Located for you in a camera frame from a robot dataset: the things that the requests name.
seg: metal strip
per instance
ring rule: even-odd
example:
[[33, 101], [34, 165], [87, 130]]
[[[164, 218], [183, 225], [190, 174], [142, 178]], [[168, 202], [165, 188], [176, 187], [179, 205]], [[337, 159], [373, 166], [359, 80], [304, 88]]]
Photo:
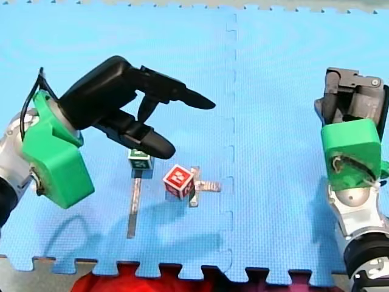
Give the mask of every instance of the metal strip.
[[139, 211], [139, 200], [140, 200], [140, 187], [142, 184], [142, 171], [136, 170], [133, 178], [133, 187], [132, 187], [132, 199], [129, 209], [129, 218], [128, 218], [128, 230], [127, 238], [134, 238], [136, 230], [136, 221]]

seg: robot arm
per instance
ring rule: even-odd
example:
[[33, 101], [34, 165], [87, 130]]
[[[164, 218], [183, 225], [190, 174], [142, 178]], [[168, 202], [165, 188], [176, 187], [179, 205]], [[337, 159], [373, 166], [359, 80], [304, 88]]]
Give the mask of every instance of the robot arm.
[[[138, 120], [121, 110], [136, 98], [136, 90], [145, 93]], [[182, 82], [143, 66], [134, 68], [119, 56], [87, 73], [61, 98], [51, 90], [41, 69], [21, 112], [0, 140], [0, 228], [32, 180], [37, 194], [62, 208], [94, 192], [79, 151], [84, 143], [81, 130], [88, 127], [126, 148], [171, 158], [173, 144], [144, 124], [158, 103], [170, 100], [195, 108], [215, 107]], [[27, 110], [31, 101], [35, 107]]]
[[379, 210], [388, 176], [381, 160], [389, 90], [376, 77], [329, 68], [324, 97], [315, 101], [323, 123], [327, 200], [352, 292], [389, 290], [389, 222]]

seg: black cable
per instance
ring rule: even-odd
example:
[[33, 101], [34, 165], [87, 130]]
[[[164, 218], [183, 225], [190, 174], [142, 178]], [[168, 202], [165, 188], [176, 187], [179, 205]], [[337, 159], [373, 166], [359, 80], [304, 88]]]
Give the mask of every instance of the black cable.
[[343, 161], [344, 163], [346, 163], [346, 164], [348, 164], [348, 165], [350, 165], [352, 167], [355, 167], [356, 169], [359, 169], [359, 170], [365, 172], [368, 176], [370, 176], [370, 178], [373, 180], [373, 182], [375, 182], [377, 180], [377, 178], [374, 175], [374, 173], [365, 164], [360, 163], [359, 161], [356, 161], [355, 159], [347, 157], [347, 156], [344, 156], [344, 155], [340, 155], [340, 156], [337, 156], [337, 157], [339, 157], [340, 160]]
[[26, 135], [26, 130], [24, 128], [24, 119], [26, 117], [27, 109], [28, 109], [29, 104], [30, 104], [30, 102], [31, 102], [31, 100], [32, 100], [32, 98], [33, 98], [33, 96], [38, 88], [39, 88], [39, 90], [40, 89], [46, 90], [50, 94], [51, 98], [53, 98], [56, 101], [58, 100], [58, 97], [54, 94], [51, 87], [49, 86], [46, 79], [44, 78], [43, 67], [41, 67], [39, 69], [38, 77], [36, 78], [36, 81], [35, 81], [32, 89], [30, 91], [30, 94], [27, 96], [26, 100], [24, 101], [22, 110], [20, 112], [19, 130], [20, 130], [20, 136], [21, 136], [22, 141], [24, 140], [24, 136]]

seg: red fabric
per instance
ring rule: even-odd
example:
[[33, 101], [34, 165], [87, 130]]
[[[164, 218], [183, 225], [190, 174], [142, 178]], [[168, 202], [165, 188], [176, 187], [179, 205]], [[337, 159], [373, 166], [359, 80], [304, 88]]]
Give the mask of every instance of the red fabric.
[[158, 279], [138, 278], [136, 269], [134, 265], [119, 266], [117, 277], [89, 273], [76, 281], [71, 292], [212, 292], [209, 281], [179, 280], [171, 271], [162, 271]]

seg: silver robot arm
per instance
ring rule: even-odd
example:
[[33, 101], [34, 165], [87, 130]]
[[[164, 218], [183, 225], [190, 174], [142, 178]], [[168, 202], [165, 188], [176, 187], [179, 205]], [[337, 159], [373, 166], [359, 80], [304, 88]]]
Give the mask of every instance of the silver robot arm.
[[[25, 129], [35, 124], [39, 117], [30, 109], [24, 119]], [[20, 114], [9, 123], [0, 140], [0, 236], [1, 227], [8, 220], [11, 211], [19, 203], [33, 176], [30, 166], [21, 154]]]
[[[324, 98], [315, 101], [324, 125], [371, 119], [382, 139], [389, 90], [377, 77], [358, 71], [328, 68]], [[380, 178], [370, 187], [335, 192], [327, 200], [337, 218], [336, 241], [345, 262], [352, 292], [389, 291], [389, 221], [379, 210]]]

